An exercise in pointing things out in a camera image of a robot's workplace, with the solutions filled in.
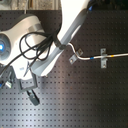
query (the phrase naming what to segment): perforated metal table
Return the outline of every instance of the perforated metal table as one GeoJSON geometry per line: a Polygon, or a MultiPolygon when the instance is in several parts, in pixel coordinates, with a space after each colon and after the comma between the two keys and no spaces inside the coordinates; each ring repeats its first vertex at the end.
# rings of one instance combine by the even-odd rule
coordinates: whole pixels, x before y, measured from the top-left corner
{"type": "MultiPolygon", "coordinates": [[[[30,11],[42,22],[46,32],[61,23],[61,11],[30,11]]],[[[9,29],[23,11],[1,11],[0,30],[9,29]]],[[[128,11],[93,11],[72,40],[84,57],[128,52],[128,11]]],[[[3,128],[127,128],[128,127],[128,57],[109,58],[107,69],[100,59],[78,60],[67,47],[48,77],[37,77],[40,105],[35,107],[26,93],[0,90],[0,126],[3,128]]]]}

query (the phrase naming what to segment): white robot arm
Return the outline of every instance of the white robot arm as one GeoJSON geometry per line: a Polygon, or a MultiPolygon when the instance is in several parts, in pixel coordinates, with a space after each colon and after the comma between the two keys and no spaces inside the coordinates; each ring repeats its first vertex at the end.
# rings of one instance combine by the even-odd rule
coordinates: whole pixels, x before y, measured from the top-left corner
{"type": "MultiPolygon", "coordinates": [[[[34,74],[45,76],[52,70],[56,60],[64,51],[65,46],[71,41],[83,24],[87,15],[89,1],[90,0],[61,0],[62,27],[59,33],[54,35],[47,59],[44,61],[36,59],[35,63],[31,66],[31,71],[34,74]]],[[[31,45],[31,47],[40,44],[41,41],[46,39],[45,36],[29,34],[32,32],[43,33],[44,30],[39,19],[31,14],[20,16],[10,30],[0,32],[0,63],[7,65],[21,54],[19,48],[20,41],[22,42],[22,50],[25,51],[28,49],[27,44],[25,44],[25,39],[23,38],[21,40],[21,37],[24,35],[27,35],[27,42],[30,42],[29,45],[31,45]]],[[[47,52],[48,49],[46,49],[41,56],[45,57],[47,52]]],[[[30,58],[33,54],[35,54],[33,51],[25,53],[25,55],[30,58]]],[[[25,75],[28,65],[31,64],[31,62],[32,60],[28,60],[23,55],[20,55],[15,61],[10,63],[14,68],[17,79],[28,80],[32,78],[30,71],[25,75]]]]}

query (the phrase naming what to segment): screw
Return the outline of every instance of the screw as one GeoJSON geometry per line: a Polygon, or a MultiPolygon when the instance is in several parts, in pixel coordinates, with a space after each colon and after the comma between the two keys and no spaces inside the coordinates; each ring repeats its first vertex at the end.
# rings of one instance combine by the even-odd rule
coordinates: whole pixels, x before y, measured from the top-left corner
{"type": "Polygon", "coordinates": [[[72,63],[72,62],[73,62],[73,60],[71,59],[71,60],[70,60],[70,62],[72,63]]]}
{"type": "Polygon", "coordinates": [[[104,68],[106,67],[106,65],[104,64],[104,66],[103,66],[104,68]]]}

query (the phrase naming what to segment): metal bracket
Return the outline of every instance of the metal bracket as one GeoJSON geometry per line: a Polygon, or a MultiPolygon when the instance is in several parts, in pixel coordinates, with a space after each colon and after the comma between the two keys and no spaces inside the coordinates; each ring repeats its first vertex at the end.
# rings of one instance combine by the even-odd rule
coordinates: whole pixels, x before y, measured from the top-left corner
{"type": "MultiPolygon", "coordinates": [[[[81,56],[81,55],[83,54],[83,51],[82,51],[81,49],[79,49],[79,50],[76,52],[76,54],[77,54],[78,56],[81,56]]],[[[77,59],[78,59],[77,56],[74,54],[74,55],[69,59],[69,62],[70,62],[71,64],[73,64],[77,59]]]]}
{"type": "Polygon", "coordinates": [[[102,58],[101,58],[101,68],[107,68],[107,54],[106,54],[106,48],[102,48],[101,50],[100,50],[100,53],[101,53],[101,56],[102,56],[102,58]]]}
{"type": "Polygon", "coordinates": [[[20,79],[17,79],[18,87],[19,87],[19,93],[23,93],[23,92],[26,92],[26,91],[28,91],[28,90],[32,90],[32,89],[35,89],[35,88],[38,87],[38,86],[37,86],[36,75],[32,73],[32,77],[33,77],[34,85],[31,86],[31,87],[27,87],[27,88],[23,88],[23,87],[22,87],[21,80],[20,80],[20,79]]]}
{"type": "Polygon", "coordinates": [[[37,106],[40,104],[39,98],[36,96],[33,90],[28,90],[27,94],[29,96],[30,101],[33,103],[33,105],[37,106]]]}

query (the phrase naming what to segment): wire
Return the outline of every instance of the wire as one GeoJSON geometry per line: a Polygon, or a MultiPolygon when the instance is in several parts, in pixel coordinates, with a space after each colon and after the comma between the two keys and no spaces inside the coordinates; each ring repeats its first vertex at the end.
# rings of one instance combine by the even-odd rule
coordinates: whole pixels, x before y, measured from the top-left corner
{"type": "Polygon", "coordinates": [[[20,52],[21,54],[19,54],[18,56],[16,56],[11,62],[9,62],[2,70],[2,72],[0,73],[0,77],[2,77],[2,75],[4,74],[4,72],[8,69],[8,67],[14,62],[16,61],[19,57],[21,56],[24,56],[26,59],[28,60],[32,60],[32,62],[30,63],[30,65],[28,66],[26,72],[25,72],[25,75],[27,74],[27,72],[30,70],[30,68],[32,67],[32,65],[35,63],[35,61],[38,59],[40,61],[44,61],[48,58],[49,56],[49,52],[50,52],[50,48],[51,48],[51,45],[54,41],[53,39],[53,35],[54,34],[58,34],[58,32],[60,31],[60,28],[58,30],[56,30],[55,32],[51,33],[51,34],[47,34],[47,33],[43,33],[43,32],[31,32],[31,33],[28,33],[28,34],[25,34],[24,36],[21,37],[20,39],[20,42],[19,42],[19,49],[20,49],[20,52]],[[34,46],[30,46],[28,43],[27,43],[27,38],[28,36],[31,36],[31,35],[40,35],[40,36],[43,36],[43,37],[46,37],[43,41],[41,41],[39,44],[36,44],[34,46]],[[25,42],[26,42],[26,45],[28,46],[28,49],[25,50],[25,51],[22,51],[22,48],[21,48],[21,45],[22,45],[22,40],[25,38],[25,42]],[[36,55],[34,57],[27,57],[25,55],[25,53],[29,52],[30,50],[34,50],[36,52],[36,55]],[[40,58],[41,54],[44,53],[44,51],[47,50],[47,55],[44,57],[44,58],[40,58]]]}
{"type": "Polygon", "coordinates": [[[87,57],[87,58],[83,58],[83,57],[80,57],[77,55],[76,51],[75,51],[75,48],[74,46],[71,44],[71,43],[68,43],[69,46],[71,46],[74,54],[76,55],[76,57],[80,60],[93,60],[93,59],[100,59],[100,58],[103,58],[103,57],[121,57],[121,56],[128,56],[128,53],[124,53],[124,54],[116,54],[116,55],[106,55],[106,56],[94,56],[94,57],[87,57]]]}
{"type": "Polygon", "coordinates": [[[24,14],[26,14],[27,6],[28,6],[28,0],[26,0],[26,5],[25,5],[25,8],[24,8],[24,14]]]}

